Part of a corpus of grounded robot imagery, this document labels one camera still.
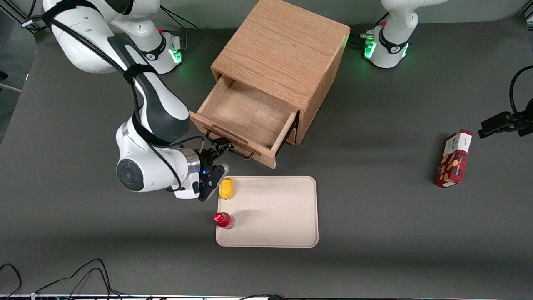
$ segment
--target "green led light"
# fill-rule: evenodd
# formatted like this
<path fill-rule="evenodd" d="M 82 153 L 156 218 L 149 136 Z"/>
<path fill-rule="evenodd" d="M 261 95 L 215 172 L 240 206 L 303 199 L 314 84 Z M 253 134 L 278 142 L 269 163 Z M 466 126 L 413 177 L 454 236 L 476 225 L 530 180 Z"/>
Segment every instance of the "green led light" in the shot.
<path fill-rule="evenodd" d="M 403 54 L 401 55 L 402 58 L 405 57 L 405 54 L 407 53 L 407 48 L 409 48 L 409 43 L 407 43 L 407 45 L 405 45 L 405 49 L 403 50 Z"/>
<path fill-rule="evenodd" d="M 170 52 L 170 55 L 176 64 L 181 63 L 181 51 L 172 49 L 168 49 L 168 51 Z"/>
<path fill-rule="evenodd" d="M 372 41 L 365 49 L 365 57 L 370 59 L 374 54 L 374 49 L 376 49 L 376 42 Z"/>

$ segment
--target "metal drawer handle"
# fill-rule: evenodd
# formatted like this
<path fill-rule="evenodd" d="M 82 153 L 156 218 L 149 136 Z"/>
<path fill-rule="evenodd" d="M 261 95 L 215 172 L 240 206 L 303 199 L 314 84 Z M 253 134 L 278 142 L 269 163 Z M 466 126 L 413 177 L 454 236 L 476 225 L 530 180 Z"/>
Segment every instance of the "metal drawer handle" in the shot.
<path fill-rule="evenodd" d="M 208 141 L 213 142 L 214 139 L 211 138 L 211 137 L 209 137 L 209 135 L 211 134 L 211 132 L 212 132 L 211 129 L 207 129 L 207 132 L 205 133 L 205 137 L 207 138 Z M 229 148 L 228 151 L 231 152 L 231 153 L 233 153 L 233 154 L 235 154 L 236 156 L 242 158 L 243 160 L 250 160 L 250 159 L 252 159 L 252 157 L 254 157 L 254 154 L 255 154 L 255 153 L 254 153 L 253 151 L 250 151 L 250 155 L 246 156 L 246 155 L 244 155 L 243 153 L 241 153 L 241 152 L 235 150 L 233 144 L 231 145 L 231 147 L 232 147 L 232 148 Z"/>

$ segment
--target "open drawer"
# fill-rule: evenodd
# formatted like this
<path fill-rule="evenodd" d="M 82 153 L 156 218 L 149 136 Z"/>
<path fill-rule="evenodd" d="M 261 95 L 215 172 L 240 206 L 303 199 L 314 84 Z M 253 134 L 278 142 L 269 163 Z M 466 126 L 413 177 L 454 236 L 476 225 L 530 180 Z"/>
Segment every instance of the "open drawer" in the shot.
<path fill-rule="evenodd" d="M 296 123 L 298 110 L 289 104 L 222 75 L 191 119 L 212 137 L 227 137 L 235 149 L 271 167 Z"/>

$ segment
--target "black strap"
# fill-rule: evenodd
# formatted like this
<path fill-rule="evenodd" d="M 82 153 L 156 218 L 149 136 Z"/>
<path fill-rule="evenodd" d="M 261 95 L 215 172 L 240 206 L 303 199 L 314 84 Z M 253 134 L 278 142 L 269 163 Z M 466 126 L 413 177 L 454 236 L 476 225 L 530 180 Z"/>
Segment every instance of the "black strap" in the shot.
<path fill-rule="evenodd" d="M 121 14 L 130 14 L 132 12 L 134 3 L 135 3 L 135 0 L 130 0 L 130 4 L 128 5 L 128 8 L 126 8 L 126 10 L 122 12 Z"/>
<path fill-rule="evenodd" d="M 387 51 L 389 52 L 389 54 L 399 53 L 403 49 L 403 47 L 405 47 L 405 45 L 407 45 L 407 43 L 409 43 L 409 41 L 406 41 L 406 42 L 403 42 L 401 44 L 394 44 L 394 43 L 391 43 L 391 42 L 387 41 L 387 39 L 383 35 L 383 28 L 381 28 L 381 30 L 379 31 L 378 39 L 379 39 L 379 42 L 385 48 L 387 48 Z"/>
<path fill-rule="evenodd" d="M 66 10 L 75 9 L 77 6 L 87 6 L 100 13 L 100 11 L 91 2 L 86 0 L 63 0 L 56 3 L 55 6 L 43 13 L 43 21 L 50 27 L 50 20 L 54 18 L 58 13 Z"/>
<path fill-rule="evenodd" d="M 132 123 L 133 123 L 133 128 L 135 128 L 135 130 L 137 131 L 137 133 L 141 136 L 141 138 L 143 138 L 147 143 L 150 143 L 154 146 L 158 146 L 158 147 L 166 147 L 168 145 L 170 145 L 172 142 L 171 141 L 164 141 L 158 137 L 156 137 L 153 133 L 151 133 L 150 131 L 148 131 L 148 129 L 144 128 L 143 125 L 141 125 L 141 123 L 139 122 L 139 120 L 137 120 L 137 117 L 135 116 L 136 114 L 134 113 L 133 116 L 132 116 Z"/>
<path fill-rule="evenodd" d="M 135 77 L 137 77 L 141 73 L 155 73 L 156 70 L 154 67 L 150 65 L 141 65 L 136 64 L 133 66 L 130 66 L 126 72 L 124 72 L 124 79 L 126 81 L 131 82 Z"/>

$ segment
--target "yellow object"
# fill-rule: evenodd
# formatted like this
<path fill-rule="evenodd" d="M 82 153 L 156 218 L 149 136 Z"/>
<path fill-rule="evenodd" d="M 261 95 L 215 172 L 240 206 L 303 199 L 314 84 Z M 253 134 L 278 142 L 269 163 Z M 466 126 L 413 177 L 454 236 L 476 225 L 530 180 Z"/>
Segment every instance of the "yellow object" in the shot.
<path fill-rule="evenodd" d="M 233 180 L 225 178 L 220 183 L 220 197 L 228 199 L 233 195 Z"/>

